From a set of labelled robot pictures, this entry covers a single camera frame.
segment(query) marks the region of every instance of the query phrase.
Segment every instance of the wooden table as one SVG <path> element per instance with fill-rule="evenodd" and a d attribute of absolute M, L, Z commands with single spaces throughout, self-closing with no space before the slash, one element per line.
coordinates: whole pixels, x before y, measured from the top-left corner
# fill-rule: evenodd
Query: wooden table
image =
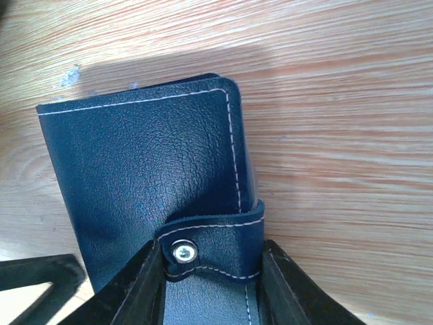
<path fill-rule="evenodd" d="M 431 0 L 14 1 L 0 258 L 79 254 L 37 104 L 217 72 L 242 90 L 267 236 L 368 324 L 431 324 L 432 35 Z"/>

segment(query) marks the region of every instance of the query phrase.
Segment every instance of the metal snap button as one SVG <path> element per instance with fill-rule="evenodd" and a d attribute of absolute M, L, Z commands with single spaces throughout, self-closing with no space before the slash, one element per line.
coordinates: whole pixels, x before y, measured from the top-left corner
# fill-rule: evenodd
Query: metal snap button
<path fill-rule="evenodd" d="M 180 239 L 171 244 L 171 253 L 175 257 L 177 263 L 191 263 L 196 259 L 198 249 L 196 244 L 190 240 Z"/>

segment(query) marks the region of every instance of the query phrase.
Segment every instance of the white stitching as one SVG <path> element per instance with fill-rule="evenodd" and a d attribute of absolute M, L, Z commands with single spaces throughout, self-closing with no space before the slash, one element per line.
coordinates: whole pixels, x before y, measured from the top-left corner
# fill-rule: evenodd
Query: white stitching
<path fill-rule="evenodd" d="M 248 290 L 245 285 L 245 301 L 246 301 L 246 313 L 248 315 L 248 325 L 251 325 L 251 313 L 250 313 L 250 302 L 248 300 Z"/>
<path fill-rule="evenodd" d="M 239 175 L 237 174 L 235 142 L 233 140 L 233 127 L 231 126 L 230 101 L 229 101 L 229 94 L 226 91 L 224 91 L 224 92 L 225 92 L 225 100 L 227 102 L 227 116 L 229 117 L 229 131 L 230 131 L 231 153 L 233 155 L 233 166 L 234 166 L 234 169 L 235 169 L 236 190 L 237 190 L 237 205 L 239 207 L 239 213 L 241 213 L 242 212 L 242 209 L 241 209 L 241 191 L 239 189 Z"/>
<path fill-rule="evenodd" d="M 233 279 L 239 279 L 239 280 L 253 279 L 253 278 L 255 278 L 257 275 L 260 274 L 260 272 L 256 272 L 256 273 L 254 273 L 254 274 L 252 274 L 252 275 L 250 275 L 250 276 L 234 276 L 234 275 L 232 275 L 232 274 L 230 274 L 230 273 L 227 273 L 227 272 L 221 271 L 220 269 L 215 269 L 215 268 L 213 268 L 213 267 L 209 267 L 209 266 L 197 266 L 197 267 L 195 267 L 195 268 L 193 268 L 193 269 L 189 269 L 189 270 L 187 270 L 187 271 L 185 271 L 185 272 L 183 272 L 183 273 L 181 273 L 181 274 L 177 274 L 177 275 L 174 275 L 174 274 L 168 274 L 168 273 L 167 273 L 167 276 L 169 276 L 170 278 L 178 278 L 179 276 L 184 276 L 185 274 L 188 274 L 188 273 L 190 273 L 190 272 L 192 272 L 192 271 L 194 271 L 194 270 L 196 270 L 196 269 L 209 269 L 209 270 L 211 270 L 211 271 L 219 272 L 219 273 L 221 273 L 221 274 L 223 274 L 223 275 L 225 275 L 225 276 L 229 276 L 230 278 L 233 278 Z"/>
<path fill-rule="evenodd" d="M 92 110 L 94 108 L 104 108 L 104 107 L 120 106 L 120 105 L 127 105 L 127 104 L 156 102 L 158 100 L 167 100 L 169 98 L 185 97 L 185 96 L 189 96 L 189 95 L 198 95 L 199 93 L 210 93 L 210 92 L 213 92 L 213 91 L 222 91 L 223 93 L 227 93 L 224 89 L 214 88 L 214 89 L 210 89 L 210 90 L 201 90 L 201 91 L 196 91 L 196 92 L 192 92 L 192 93 L 181 93 L 180 95 L 172 95 L 172 96 L 164 96 L 164 97 L 159 97 L 159 98 L 151 98 L 151 99 L 148 99 L 148 100 L 135 100 L 135 101 L 132 101 L 132 102 L 121 102 L 121 103 L 114 103 L 114 104 L 106 104 L 106 105 L 84 107 L 84 108 L 75 108 L 73 110 L 62 110 L 60 112 L 40 113 L 40 114 L 38 114 L 38 116 L 52 115 L 52 114 L 62 114 L 62 113 L 69 113 L 69 112 L 77 112 L 79 110 Z"/>
<path fill-rule="evenodd" d="M 112 106 L 120 106 L 120 105 L 127 105 L 127 104 L 136 104 L 136 103 L 146 103 L 146 102 L 155 102 L 158 100 L 167 100 L 169 98 L 177 98 L 177 97 L 185 97 L 190 95 L 198 95 L 200 93 L 210 93 L 213 91 L 222 91 L 225 93 L 225 100 L 227 102 L 227 116 L 229 118 L 229 131 L 230 131 L 230 142 L 231 142 L 231 153 L 233 156 L 233 166 L 235 170 L 235 180 L 236 180 L 236 191 L 237 191 L 237 205 L 239 207 L 239 213 L 241 213 L 241 192 L 239 189 L 239 175 L 237 172 L 237 166 L 236 166 L 236 153 L 235 153 L 235 142 L 233 139 L 233 127 L 231 125 L 231 109 L 230 109 L 230 101 L 229 101 L 229 93 L 227 93 L 222 88 L 213 88 L 209 90 L 201 90 L 201 91 L 195 91 L 191 93 L 181 93 L 179 95 L 172 95 L 172 96 L 164 96 L 159 98 L 151 98 L 148 100 L 135 100 L 132 102 L 122 102 L 122 103 L 114 103 L 114 104 L 106 104 L 106 105 L 98 105 L 98 106 L 91 106 L 91 107 L 84 107 L 84 108 L 75 108 L 72 110 L 62 110 L 60 112 L 48 112 L 48 113 L 40 113 L 38 116 L 44 116 L 44 115 L 53 115 L 53 114 L 62 114 L 62 113 L 69 113 L 69 112 L 78 112 L 80 110 L 92 110 L 95 108 L 104 108 L 104 107 L 112 107 Z"/>
<path fill-rule="evenodd" d="M 192 225 L 190 227 L 184 227 L 184 228 L 179 228 L 176 230 L 172 230 L 171 232 L 167 232 L 165 234 L 162 234 L 161 236 L 158 237 L 158 240 L 160 240 L 161 238 L 174 234 L 175 232 L 180 232 L 181 230 L 188 230 L 188 229 L 199 229 L 199 228 L 225 228 L 225 227 L 244 227 L 245 225 L 254 225 L 255 223 L 260 223 L 262 220 L 265 219 L 265 216 L 261 217 L 259 220 L 256 221 L 251 221 L 251 222 L 245 222 L 245 223 L 234 223 L 233 225 Z"/>

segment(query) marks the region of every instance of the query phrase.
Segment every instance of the leather texture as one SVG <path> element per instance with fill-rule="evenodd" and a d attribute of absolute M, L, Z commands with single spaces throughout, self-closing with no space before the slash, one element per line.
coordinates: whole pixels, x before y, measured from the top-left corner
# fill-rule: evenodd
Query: leather texture
<path fill-rule="evenodd" d="M 181 281 L 203 272 L 237 282 L 257 279 L 265 242 L 264 212 L 265 204 L 260 201 L 247 213 L 187 217 L 166 224 L 156 236 L 166 257 L 168 279 Z M 200 249 L 194 261 L 180 264 L 170 248 L 185 238 Z"/>
<path fill-rule="evenodd" d="M 173 222 L 180 227 L 193 218 L 201 225 L 204 220 L 197 216 L 207 215 L 241 220 L 242 213 L 258 208 L 240 93 L 229 79 L 207 74 L 40 105 L 37 112 L 95 292 L 162 227 Z M 218 243 L 227 250 L 220 257 L 229 260 L 216 256 L 203 265 L 251 275 L 258 261 L 248 261 L 250 270 L 237 259 L 249 248 L 252 256 L 260 252 L 255 249 L 263 244 L 263 222 L 260 227 L 253 245 L 245 240 L 249 227 L 225 237 L 209 228 L 205 236 L 215 238 L 203 244 Z M 212 254 L 209 247 L 206 251 Z M 164 324 L 179 324 L 179 319 L 186 325 L 257 324 L 254 284 L 221 275 L 190 272 L 188 279 L 167 282 Z"/>

